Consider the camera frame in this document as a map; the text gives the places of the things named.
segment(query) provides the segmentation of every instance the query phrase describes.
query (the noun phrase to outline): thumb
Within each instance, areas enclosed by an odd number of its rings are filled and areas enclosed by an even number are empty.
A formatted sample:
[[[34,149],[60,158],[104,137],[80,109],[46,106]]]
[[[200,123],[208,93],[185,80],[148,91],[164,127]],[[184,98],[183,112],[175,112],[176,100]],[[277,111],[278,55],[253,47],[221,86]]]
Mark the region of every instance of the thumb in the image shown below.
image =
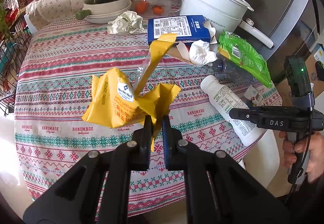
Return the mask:
[[[303,140],[299,141],[295,144],[295,151],[297,153],[304,153],[307,147],[308,137],[304,138]],[[321,142],[323,141],[323,137],[319,132],[314,133],[310,138],[309,143],[309,151],[316,150],[321,148]]]

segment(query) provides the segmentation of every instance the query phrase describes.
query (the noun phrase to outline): white plastic bottle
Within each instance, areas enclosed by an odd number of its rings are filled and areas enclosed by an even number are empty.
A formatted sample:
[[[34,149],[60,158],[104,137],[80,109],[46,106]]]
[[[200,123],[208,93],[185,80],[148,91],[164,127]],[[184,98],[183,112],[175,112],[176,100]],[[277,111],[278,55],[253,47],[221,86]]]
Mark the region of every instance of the white plastic bottle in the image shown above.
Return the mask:
[[[209,75],[200,84],[203,92],[208,94],[210,103],[228,121],[245,146],[254,143],[264,132],[256,124],[245,120],[232,119],[229,111],[232,108],[248,109],[247,105],[226,85],[218,83],[215,76]]]

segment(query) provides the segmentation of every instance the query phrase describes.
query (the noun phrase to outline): wire rack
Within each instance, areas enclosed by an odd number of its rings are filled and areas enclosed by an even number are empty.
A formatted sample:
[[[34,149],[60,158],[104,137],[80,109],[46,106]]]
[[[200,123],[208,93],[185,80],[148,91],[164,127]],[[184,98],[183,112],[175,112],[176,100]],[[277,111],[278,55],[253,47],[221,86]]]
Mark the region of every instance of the wire rack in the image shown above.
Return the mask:
[[[31,40],[18,0],[4,0],[7,10],[6,23],[10,34],[0,33],[0,110],[4,115],[14,112],[17,82],[22,62]]]

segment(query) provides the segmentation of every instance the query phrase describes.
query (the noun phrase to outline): blue cardboard box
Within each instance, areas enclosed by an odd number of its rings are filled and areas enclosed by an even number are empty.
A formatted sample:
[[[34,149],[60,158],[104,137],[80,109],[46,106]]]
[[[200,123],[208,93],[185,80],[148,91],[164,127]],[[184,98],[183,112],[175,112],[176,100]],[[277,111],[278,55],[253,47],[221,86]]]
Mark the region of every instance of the blue cardboard box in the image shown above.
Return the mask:
[[[209,30],[204,27],[206,21],[202,15],[184,15],[149,19],[147,24],[147,41],[150,45],[161,34],[177,33],[177,41],[193,43],[198,40],[210,42]]]

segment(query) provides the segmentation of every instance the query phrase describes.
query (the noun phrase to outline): patterned tablecloth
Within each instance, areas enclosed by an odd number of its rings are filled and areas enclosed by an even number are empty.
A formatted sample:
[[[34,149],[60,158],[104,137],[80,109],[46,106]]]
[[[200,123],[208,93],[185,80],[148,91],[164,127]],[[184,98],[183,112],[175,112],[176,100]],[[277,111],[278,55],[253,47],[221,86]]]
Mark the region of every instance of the patterned tablecloth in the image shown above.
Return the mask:
[[[81,117],[91,102],[91,76],[112,67],[132,82],[147,55],[146,34],[108,35],[105,25],[65,19],[33,38],[23,62],[16,95],[16,149],[33,199],[37,199],[89,150],[111,151],[128,141],[139,124],[110,129]],[[239,161],[248,152],[231,126],[209,103],[200,82],[211,67],[193,67],[164,57],[145,91],[158,83],[176,83],[181,92],[170,107],[171,126],[202,150],[222,149]],[[269,105],[281,105],[276,88],[255,84]],[[240,97],[247,87],[230,84]],[[129,214],[135,215],[185,196],[182,171],[168,172],[161,134],[147,172],[133,172]]]

